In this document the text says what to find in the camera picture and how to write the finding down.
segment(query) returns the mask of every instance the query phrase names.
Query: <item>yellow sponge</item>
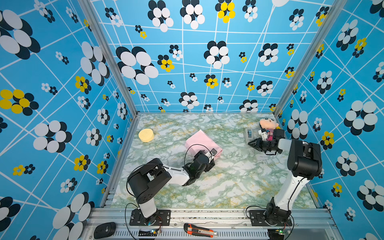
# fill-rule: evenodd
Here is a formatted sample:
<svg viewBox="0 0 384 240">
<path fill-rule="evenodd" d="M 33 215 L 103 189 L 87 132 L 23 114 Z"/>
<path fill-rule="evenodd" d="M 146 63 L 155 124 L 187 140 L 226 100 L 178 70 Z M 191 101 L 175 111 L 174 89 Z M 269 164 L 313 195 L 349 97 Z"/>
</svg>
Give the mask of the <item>yellow sponge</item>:
<svg viewBox="0 0 384 240">
<path fill-rule="evenodd" d="M 153 131 L 150 128 L 145 128 L 139 132 L 139 138 L 142 142 L 150 142 L 153 140 Z"/>
</svg>

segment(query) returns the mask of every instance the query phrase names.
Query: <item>metal bracket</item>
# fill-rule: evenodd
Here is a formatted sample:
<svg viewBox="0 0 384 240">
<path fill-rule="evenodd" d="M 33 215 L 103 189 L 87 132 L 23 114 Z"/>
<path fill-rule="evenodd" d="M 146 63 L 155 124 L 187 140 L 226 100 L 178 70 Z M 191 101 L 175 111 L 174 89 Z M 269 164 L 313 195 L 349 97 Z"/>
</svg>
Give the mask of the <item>metal bracket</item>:
<svg viewBox="0 0 384 240">
<path fill-rule="evenodd" d="M 158 217 L 161 217 L 163 222 L 161 226 L 169 226 L 170 210 L 159 210 Z M 143 217 L 140 209 L 135 209 L 131 212 L 131 220 L 129 221 L 130 226 L 146 226 L 144 223 L 145 218 Z M 155 221 L 151 226 L 160 226 L 159 221 Z"/>
<path fill-rule="evenodd" d="M 249 216 L 253 227 L 270 227 L 270 225 L 265 222 L 264 212 L 265 210 L 249 210 Z M 286 223 L 288 226 L 292 226 L 291 219 L 288 219 Z M 283 227 L 284 223 L 278 223 L 276 226 Z"/>
</svg>

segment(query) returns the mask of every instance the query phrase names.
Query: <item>folded pink fabric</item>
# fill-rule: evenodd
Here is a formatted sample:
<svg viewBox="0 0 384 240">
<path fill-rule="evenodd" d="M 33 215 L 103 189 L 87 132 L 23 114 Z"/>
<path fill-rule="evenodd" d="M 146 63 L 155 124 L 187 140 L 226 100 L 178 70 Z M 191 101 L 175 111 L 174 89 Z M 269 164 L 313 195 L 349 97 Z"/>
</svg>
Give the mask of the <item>folded pink fabric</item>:
<svg viewBox="0 0 384 240">
<path fill-rule="evenodd" d="M 205 147 L 207 147 L 209 150 L 214 148 L 217 151 L 217 154 L 215 155 L 214 159 L 218 159 L 221 156 L 221 153 L 223 152 L 223 149 L 219 147 L 210 137 L 205 134 L 201 129 L 192 135 L 192 137 L 188 138 L 185 142 L 185 147 L 188 149 L 193 144 L 201 144 Z M 190 152 L 193 156 L 196 155 L 200 150 L 203 150 L 204 153 L 207 153 L 207 149 L 200 145 L 192 146 L 188 152 Z"/>
</svg>

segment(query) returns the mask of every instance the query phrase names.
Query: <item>stuffed toy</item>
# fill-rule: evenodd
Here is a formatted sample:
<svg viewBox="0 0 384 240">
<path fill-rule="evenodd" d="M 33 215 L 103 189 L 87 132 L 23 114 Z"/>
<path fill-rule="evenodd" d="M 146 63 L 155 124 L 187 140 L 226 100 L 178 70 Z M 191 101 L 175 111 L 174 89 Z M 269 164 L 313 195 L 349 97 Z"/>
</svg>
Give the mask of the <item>stuffed toy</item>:
<svg viewBox="0 0 384 240">
<path fill-rule="evenodd" d="M 265 129 L 268 134 L 267 141 L 271 141 L 273 138 L 273 131 L 279 127 L 279 124 L 272 118 L 263 118 L 260 120 L 259 124 L 262 128 L 262 132 L 264 132 L 263 129 Z"/>
</svg>

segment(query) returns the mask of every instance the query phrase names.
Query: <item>doll head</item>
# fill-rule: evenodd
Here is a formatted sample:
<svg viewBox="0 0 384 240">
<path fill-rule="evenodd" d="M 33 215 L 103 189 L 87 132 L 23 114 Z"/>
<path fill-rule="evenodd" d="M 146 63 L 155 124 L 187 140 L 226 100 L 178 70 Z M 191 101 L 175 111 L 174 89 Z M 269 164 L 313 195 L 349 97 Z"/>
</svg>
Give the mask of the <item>doll head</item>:
<svg viewBox="0 0 384 240">
<path fill-rule="evenodd" d="M 259 123 L 262 129 L 276 129 L 279 126 L 276 120 L 272 118 L 262 118 Z"/>
</svg>

